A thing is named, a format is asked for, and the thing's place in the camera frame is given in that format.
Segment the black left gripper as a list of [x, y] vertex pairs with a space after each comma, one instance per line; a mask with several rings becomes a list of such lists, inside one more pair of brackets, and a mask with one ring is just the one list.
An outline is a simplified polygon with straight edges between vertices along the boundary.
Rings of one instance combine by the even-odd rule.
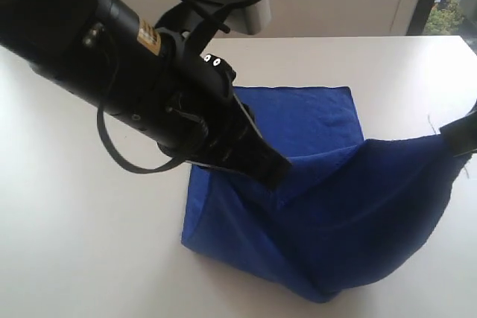
[[[85, 46], [105, 35], [113, 49], [113, 70], [104, 96], [100, 99], [96, 112], [96, 126], [104, 148], [111, 158], [124, 169], [137, 169], [138, 166], [127, 161], [114, 146], [104, 121], [104, 110], [119, 71], [119, 56], [113, 38], [101, 23], [94, 24], [85, 36]], [[158, 148], [170, 157], [161, 169], [172, 169], [184, 162], [190, 162], [205, 169], [233, 169], [254, 179], [266, 188], [277, 188], [291, 169], [288, 159], [274, 150], [255, 126], [250, 113], [243, 103], [232, 96], [232, 112], [219, 125], [218, 135], [209, 136], [212, 125], [198, 114], [186, 112], [180, 104], [166, 105], [164, 113], [176, 118], [172, 125], [185, 123], [191, 128], [184, 141], [177, 148], [158, 144]]]

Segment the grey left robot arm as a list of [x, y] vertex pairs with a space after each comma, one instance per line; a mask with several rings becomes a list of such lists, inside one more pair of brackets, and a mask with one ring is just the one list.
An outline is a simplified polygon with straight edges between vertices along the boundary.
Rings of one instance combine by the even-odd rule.
[[268, 0], [179, 0], [155, 24], [122, 0], [1, 0], [1, 45], [40, 76], [97, 109], [100, 139], [126, 171], [105, 125], [111, 115], [153, 139], [168, 157], [244, 174], [273, 189], [291, 163], [259, 132], [233, 88], [236, 72], [204, 54], [217, 34], [254, 35]]

